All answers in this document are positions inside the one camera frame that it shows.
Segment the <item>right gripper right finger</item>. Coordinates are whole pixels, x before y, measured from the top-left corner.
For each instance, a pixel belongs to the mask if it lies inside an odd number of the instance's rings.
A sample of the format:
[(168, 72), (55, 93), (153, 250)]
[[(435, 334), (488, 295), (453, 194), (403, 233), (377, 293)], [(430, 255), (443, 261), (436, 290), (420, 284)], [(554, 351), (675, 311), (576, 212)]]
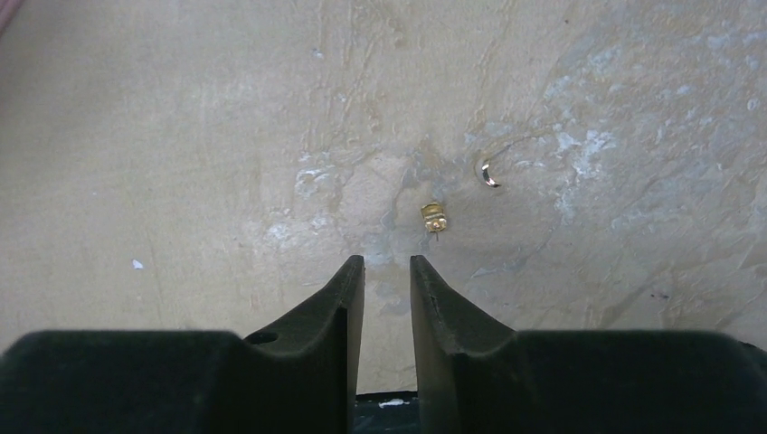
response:
[(410, 261), (425, 433), (763, 433), (766, 353), (729, 335), (516, 331)]

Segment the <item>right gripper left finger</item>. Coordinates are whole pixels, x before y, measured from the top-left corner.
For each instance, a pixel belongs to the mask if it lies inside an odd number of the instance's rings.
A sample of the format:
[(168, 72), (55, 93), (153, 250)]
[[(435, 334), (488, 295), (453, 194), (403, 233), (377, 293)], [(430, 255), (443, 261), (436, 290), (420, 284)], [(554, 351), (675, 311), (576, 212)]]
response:
[(348, 433), (365, 262), (262, 329), (39, 331), (1, 357), (4, 433)]

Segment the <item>small gold earring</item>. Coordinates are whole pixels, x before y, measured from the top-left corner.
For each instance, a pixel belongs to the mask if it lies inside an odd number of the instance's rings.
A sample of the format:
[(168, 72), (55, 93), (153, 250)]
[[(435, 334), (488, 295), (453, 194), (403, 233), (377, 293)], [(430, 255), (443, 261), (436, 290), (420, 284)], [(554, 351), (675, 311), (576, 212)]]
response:
[(439, 234), (448, 227), (448, 219), (441, 204), (432, 202), (421, 207), (421, 217), (428, 233), (434, 234), (436, 239)]

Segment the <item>small silver earring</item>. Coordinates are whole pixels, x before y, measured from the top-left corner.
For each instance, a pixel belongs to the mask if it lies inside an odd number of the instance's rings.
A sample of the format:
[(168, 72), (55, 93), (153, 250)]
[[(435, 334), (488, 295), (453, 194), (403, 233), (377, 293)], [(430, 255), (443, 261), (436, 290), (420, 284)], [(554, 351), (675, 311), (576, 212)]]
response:
[(485, 161), (480, 165), (480, 175), (484, 184), (490, 188), (498, 188), (501, 186), (490, 173), (490, 161)]

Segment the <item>pink jewelry box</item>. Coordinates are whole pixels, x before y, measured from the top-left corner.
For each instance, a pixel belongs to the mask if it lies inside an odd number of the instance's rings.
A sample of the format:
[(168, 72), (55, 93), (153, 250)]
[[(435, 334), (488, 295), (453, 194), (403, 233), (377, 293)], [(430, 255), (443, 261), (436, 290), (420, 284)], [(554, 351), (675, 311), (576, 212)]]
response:
[(5, 32), (23, 2), (24, 0), (0, 0), (0, 34)]

